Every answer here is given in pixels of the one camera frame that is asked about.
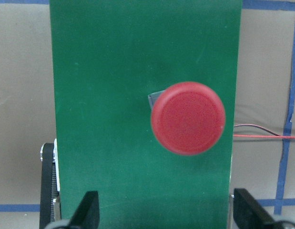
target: red puck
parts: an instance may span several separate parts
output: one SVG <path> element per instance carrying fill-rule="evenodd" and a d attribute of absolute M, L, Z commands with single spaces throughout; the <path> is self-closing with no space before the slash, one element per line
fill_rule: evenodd
<path fill-rule="evenodd" d="M 177 83 L 157 99 L 152 128 L 158 141 L 180 155 L 196 155 L 211 148 L 223 133 L 224 105 L 208 86 Z"/>

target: beige surface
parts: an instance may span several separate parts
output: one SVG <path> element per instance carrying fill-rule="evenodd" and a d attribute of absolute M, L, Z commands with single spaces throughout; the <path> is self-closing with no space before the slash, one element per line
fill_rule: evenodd
<path fill-rule="evenodd" d="M 242 11 L 236 123 L 282 131 L 294 20 L 295 12 Z M 54 138 L 49 6 L 0 4 L 0 204 L 39 203 L 39 150 Z M 256 198 L 274 198 L 282 143 L 237 140 L 233 153 L 231 190 L 245 187 Z M 288 166 L 285 197 L 295 198 L 295 142 Z M 283 214 L 294 217 L 295 207 L 284 207 Z M 38 223 L 38 213 L 0 213 L 0 229 Z"/>

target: black plastic part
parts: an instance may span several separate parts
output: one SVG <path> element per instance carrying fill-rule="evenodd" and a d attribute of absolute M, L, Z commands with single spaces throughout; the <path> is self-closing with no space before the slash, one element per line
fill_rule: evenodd
<path fill-rule="evenodd" d="M 275 228 L 275 220 L 244 188 L 234 189 L 233 218 L 239 229 Z"/>
<path fill-rule="evenodd" d="M 86 192 L 72 216 L 67 228 L 97 229 L 100 223 L 99 195 L 97 191 Z"/>
<path fill-rule="evenodd" d="M 53 164 L 53 143 L 45 143 L 42 150 L 41 202 L 39 229 L 44 229 L 51 220 L 51 183 Z"/>

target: round red object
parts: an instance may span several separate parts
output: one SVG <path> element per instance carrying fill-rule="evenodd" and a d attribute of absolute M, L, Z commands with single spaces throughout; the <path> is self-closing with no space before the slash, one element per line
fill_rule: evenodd
<path fill-rule="evenodd" d="M 206 85 L 177 83 L 154 104 L 152 128 L 158 141 L 181 155 L 196 155 L 211 148 L 223 133 L 224 105 Z"/>

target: green mat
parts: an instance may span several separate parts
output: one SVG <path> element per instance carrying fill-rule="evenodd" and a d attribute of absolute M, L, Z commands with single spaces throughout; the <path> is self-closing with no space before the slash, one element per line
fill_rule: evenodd
<path fill-rule="evenodd" d="M 241 0 L 52 0 L 62 216 L 99 191 L 100 229 L 223 229 Z M 226 110 L 219 142 L 165 150 L 147 96 L 196 81 Z"/>

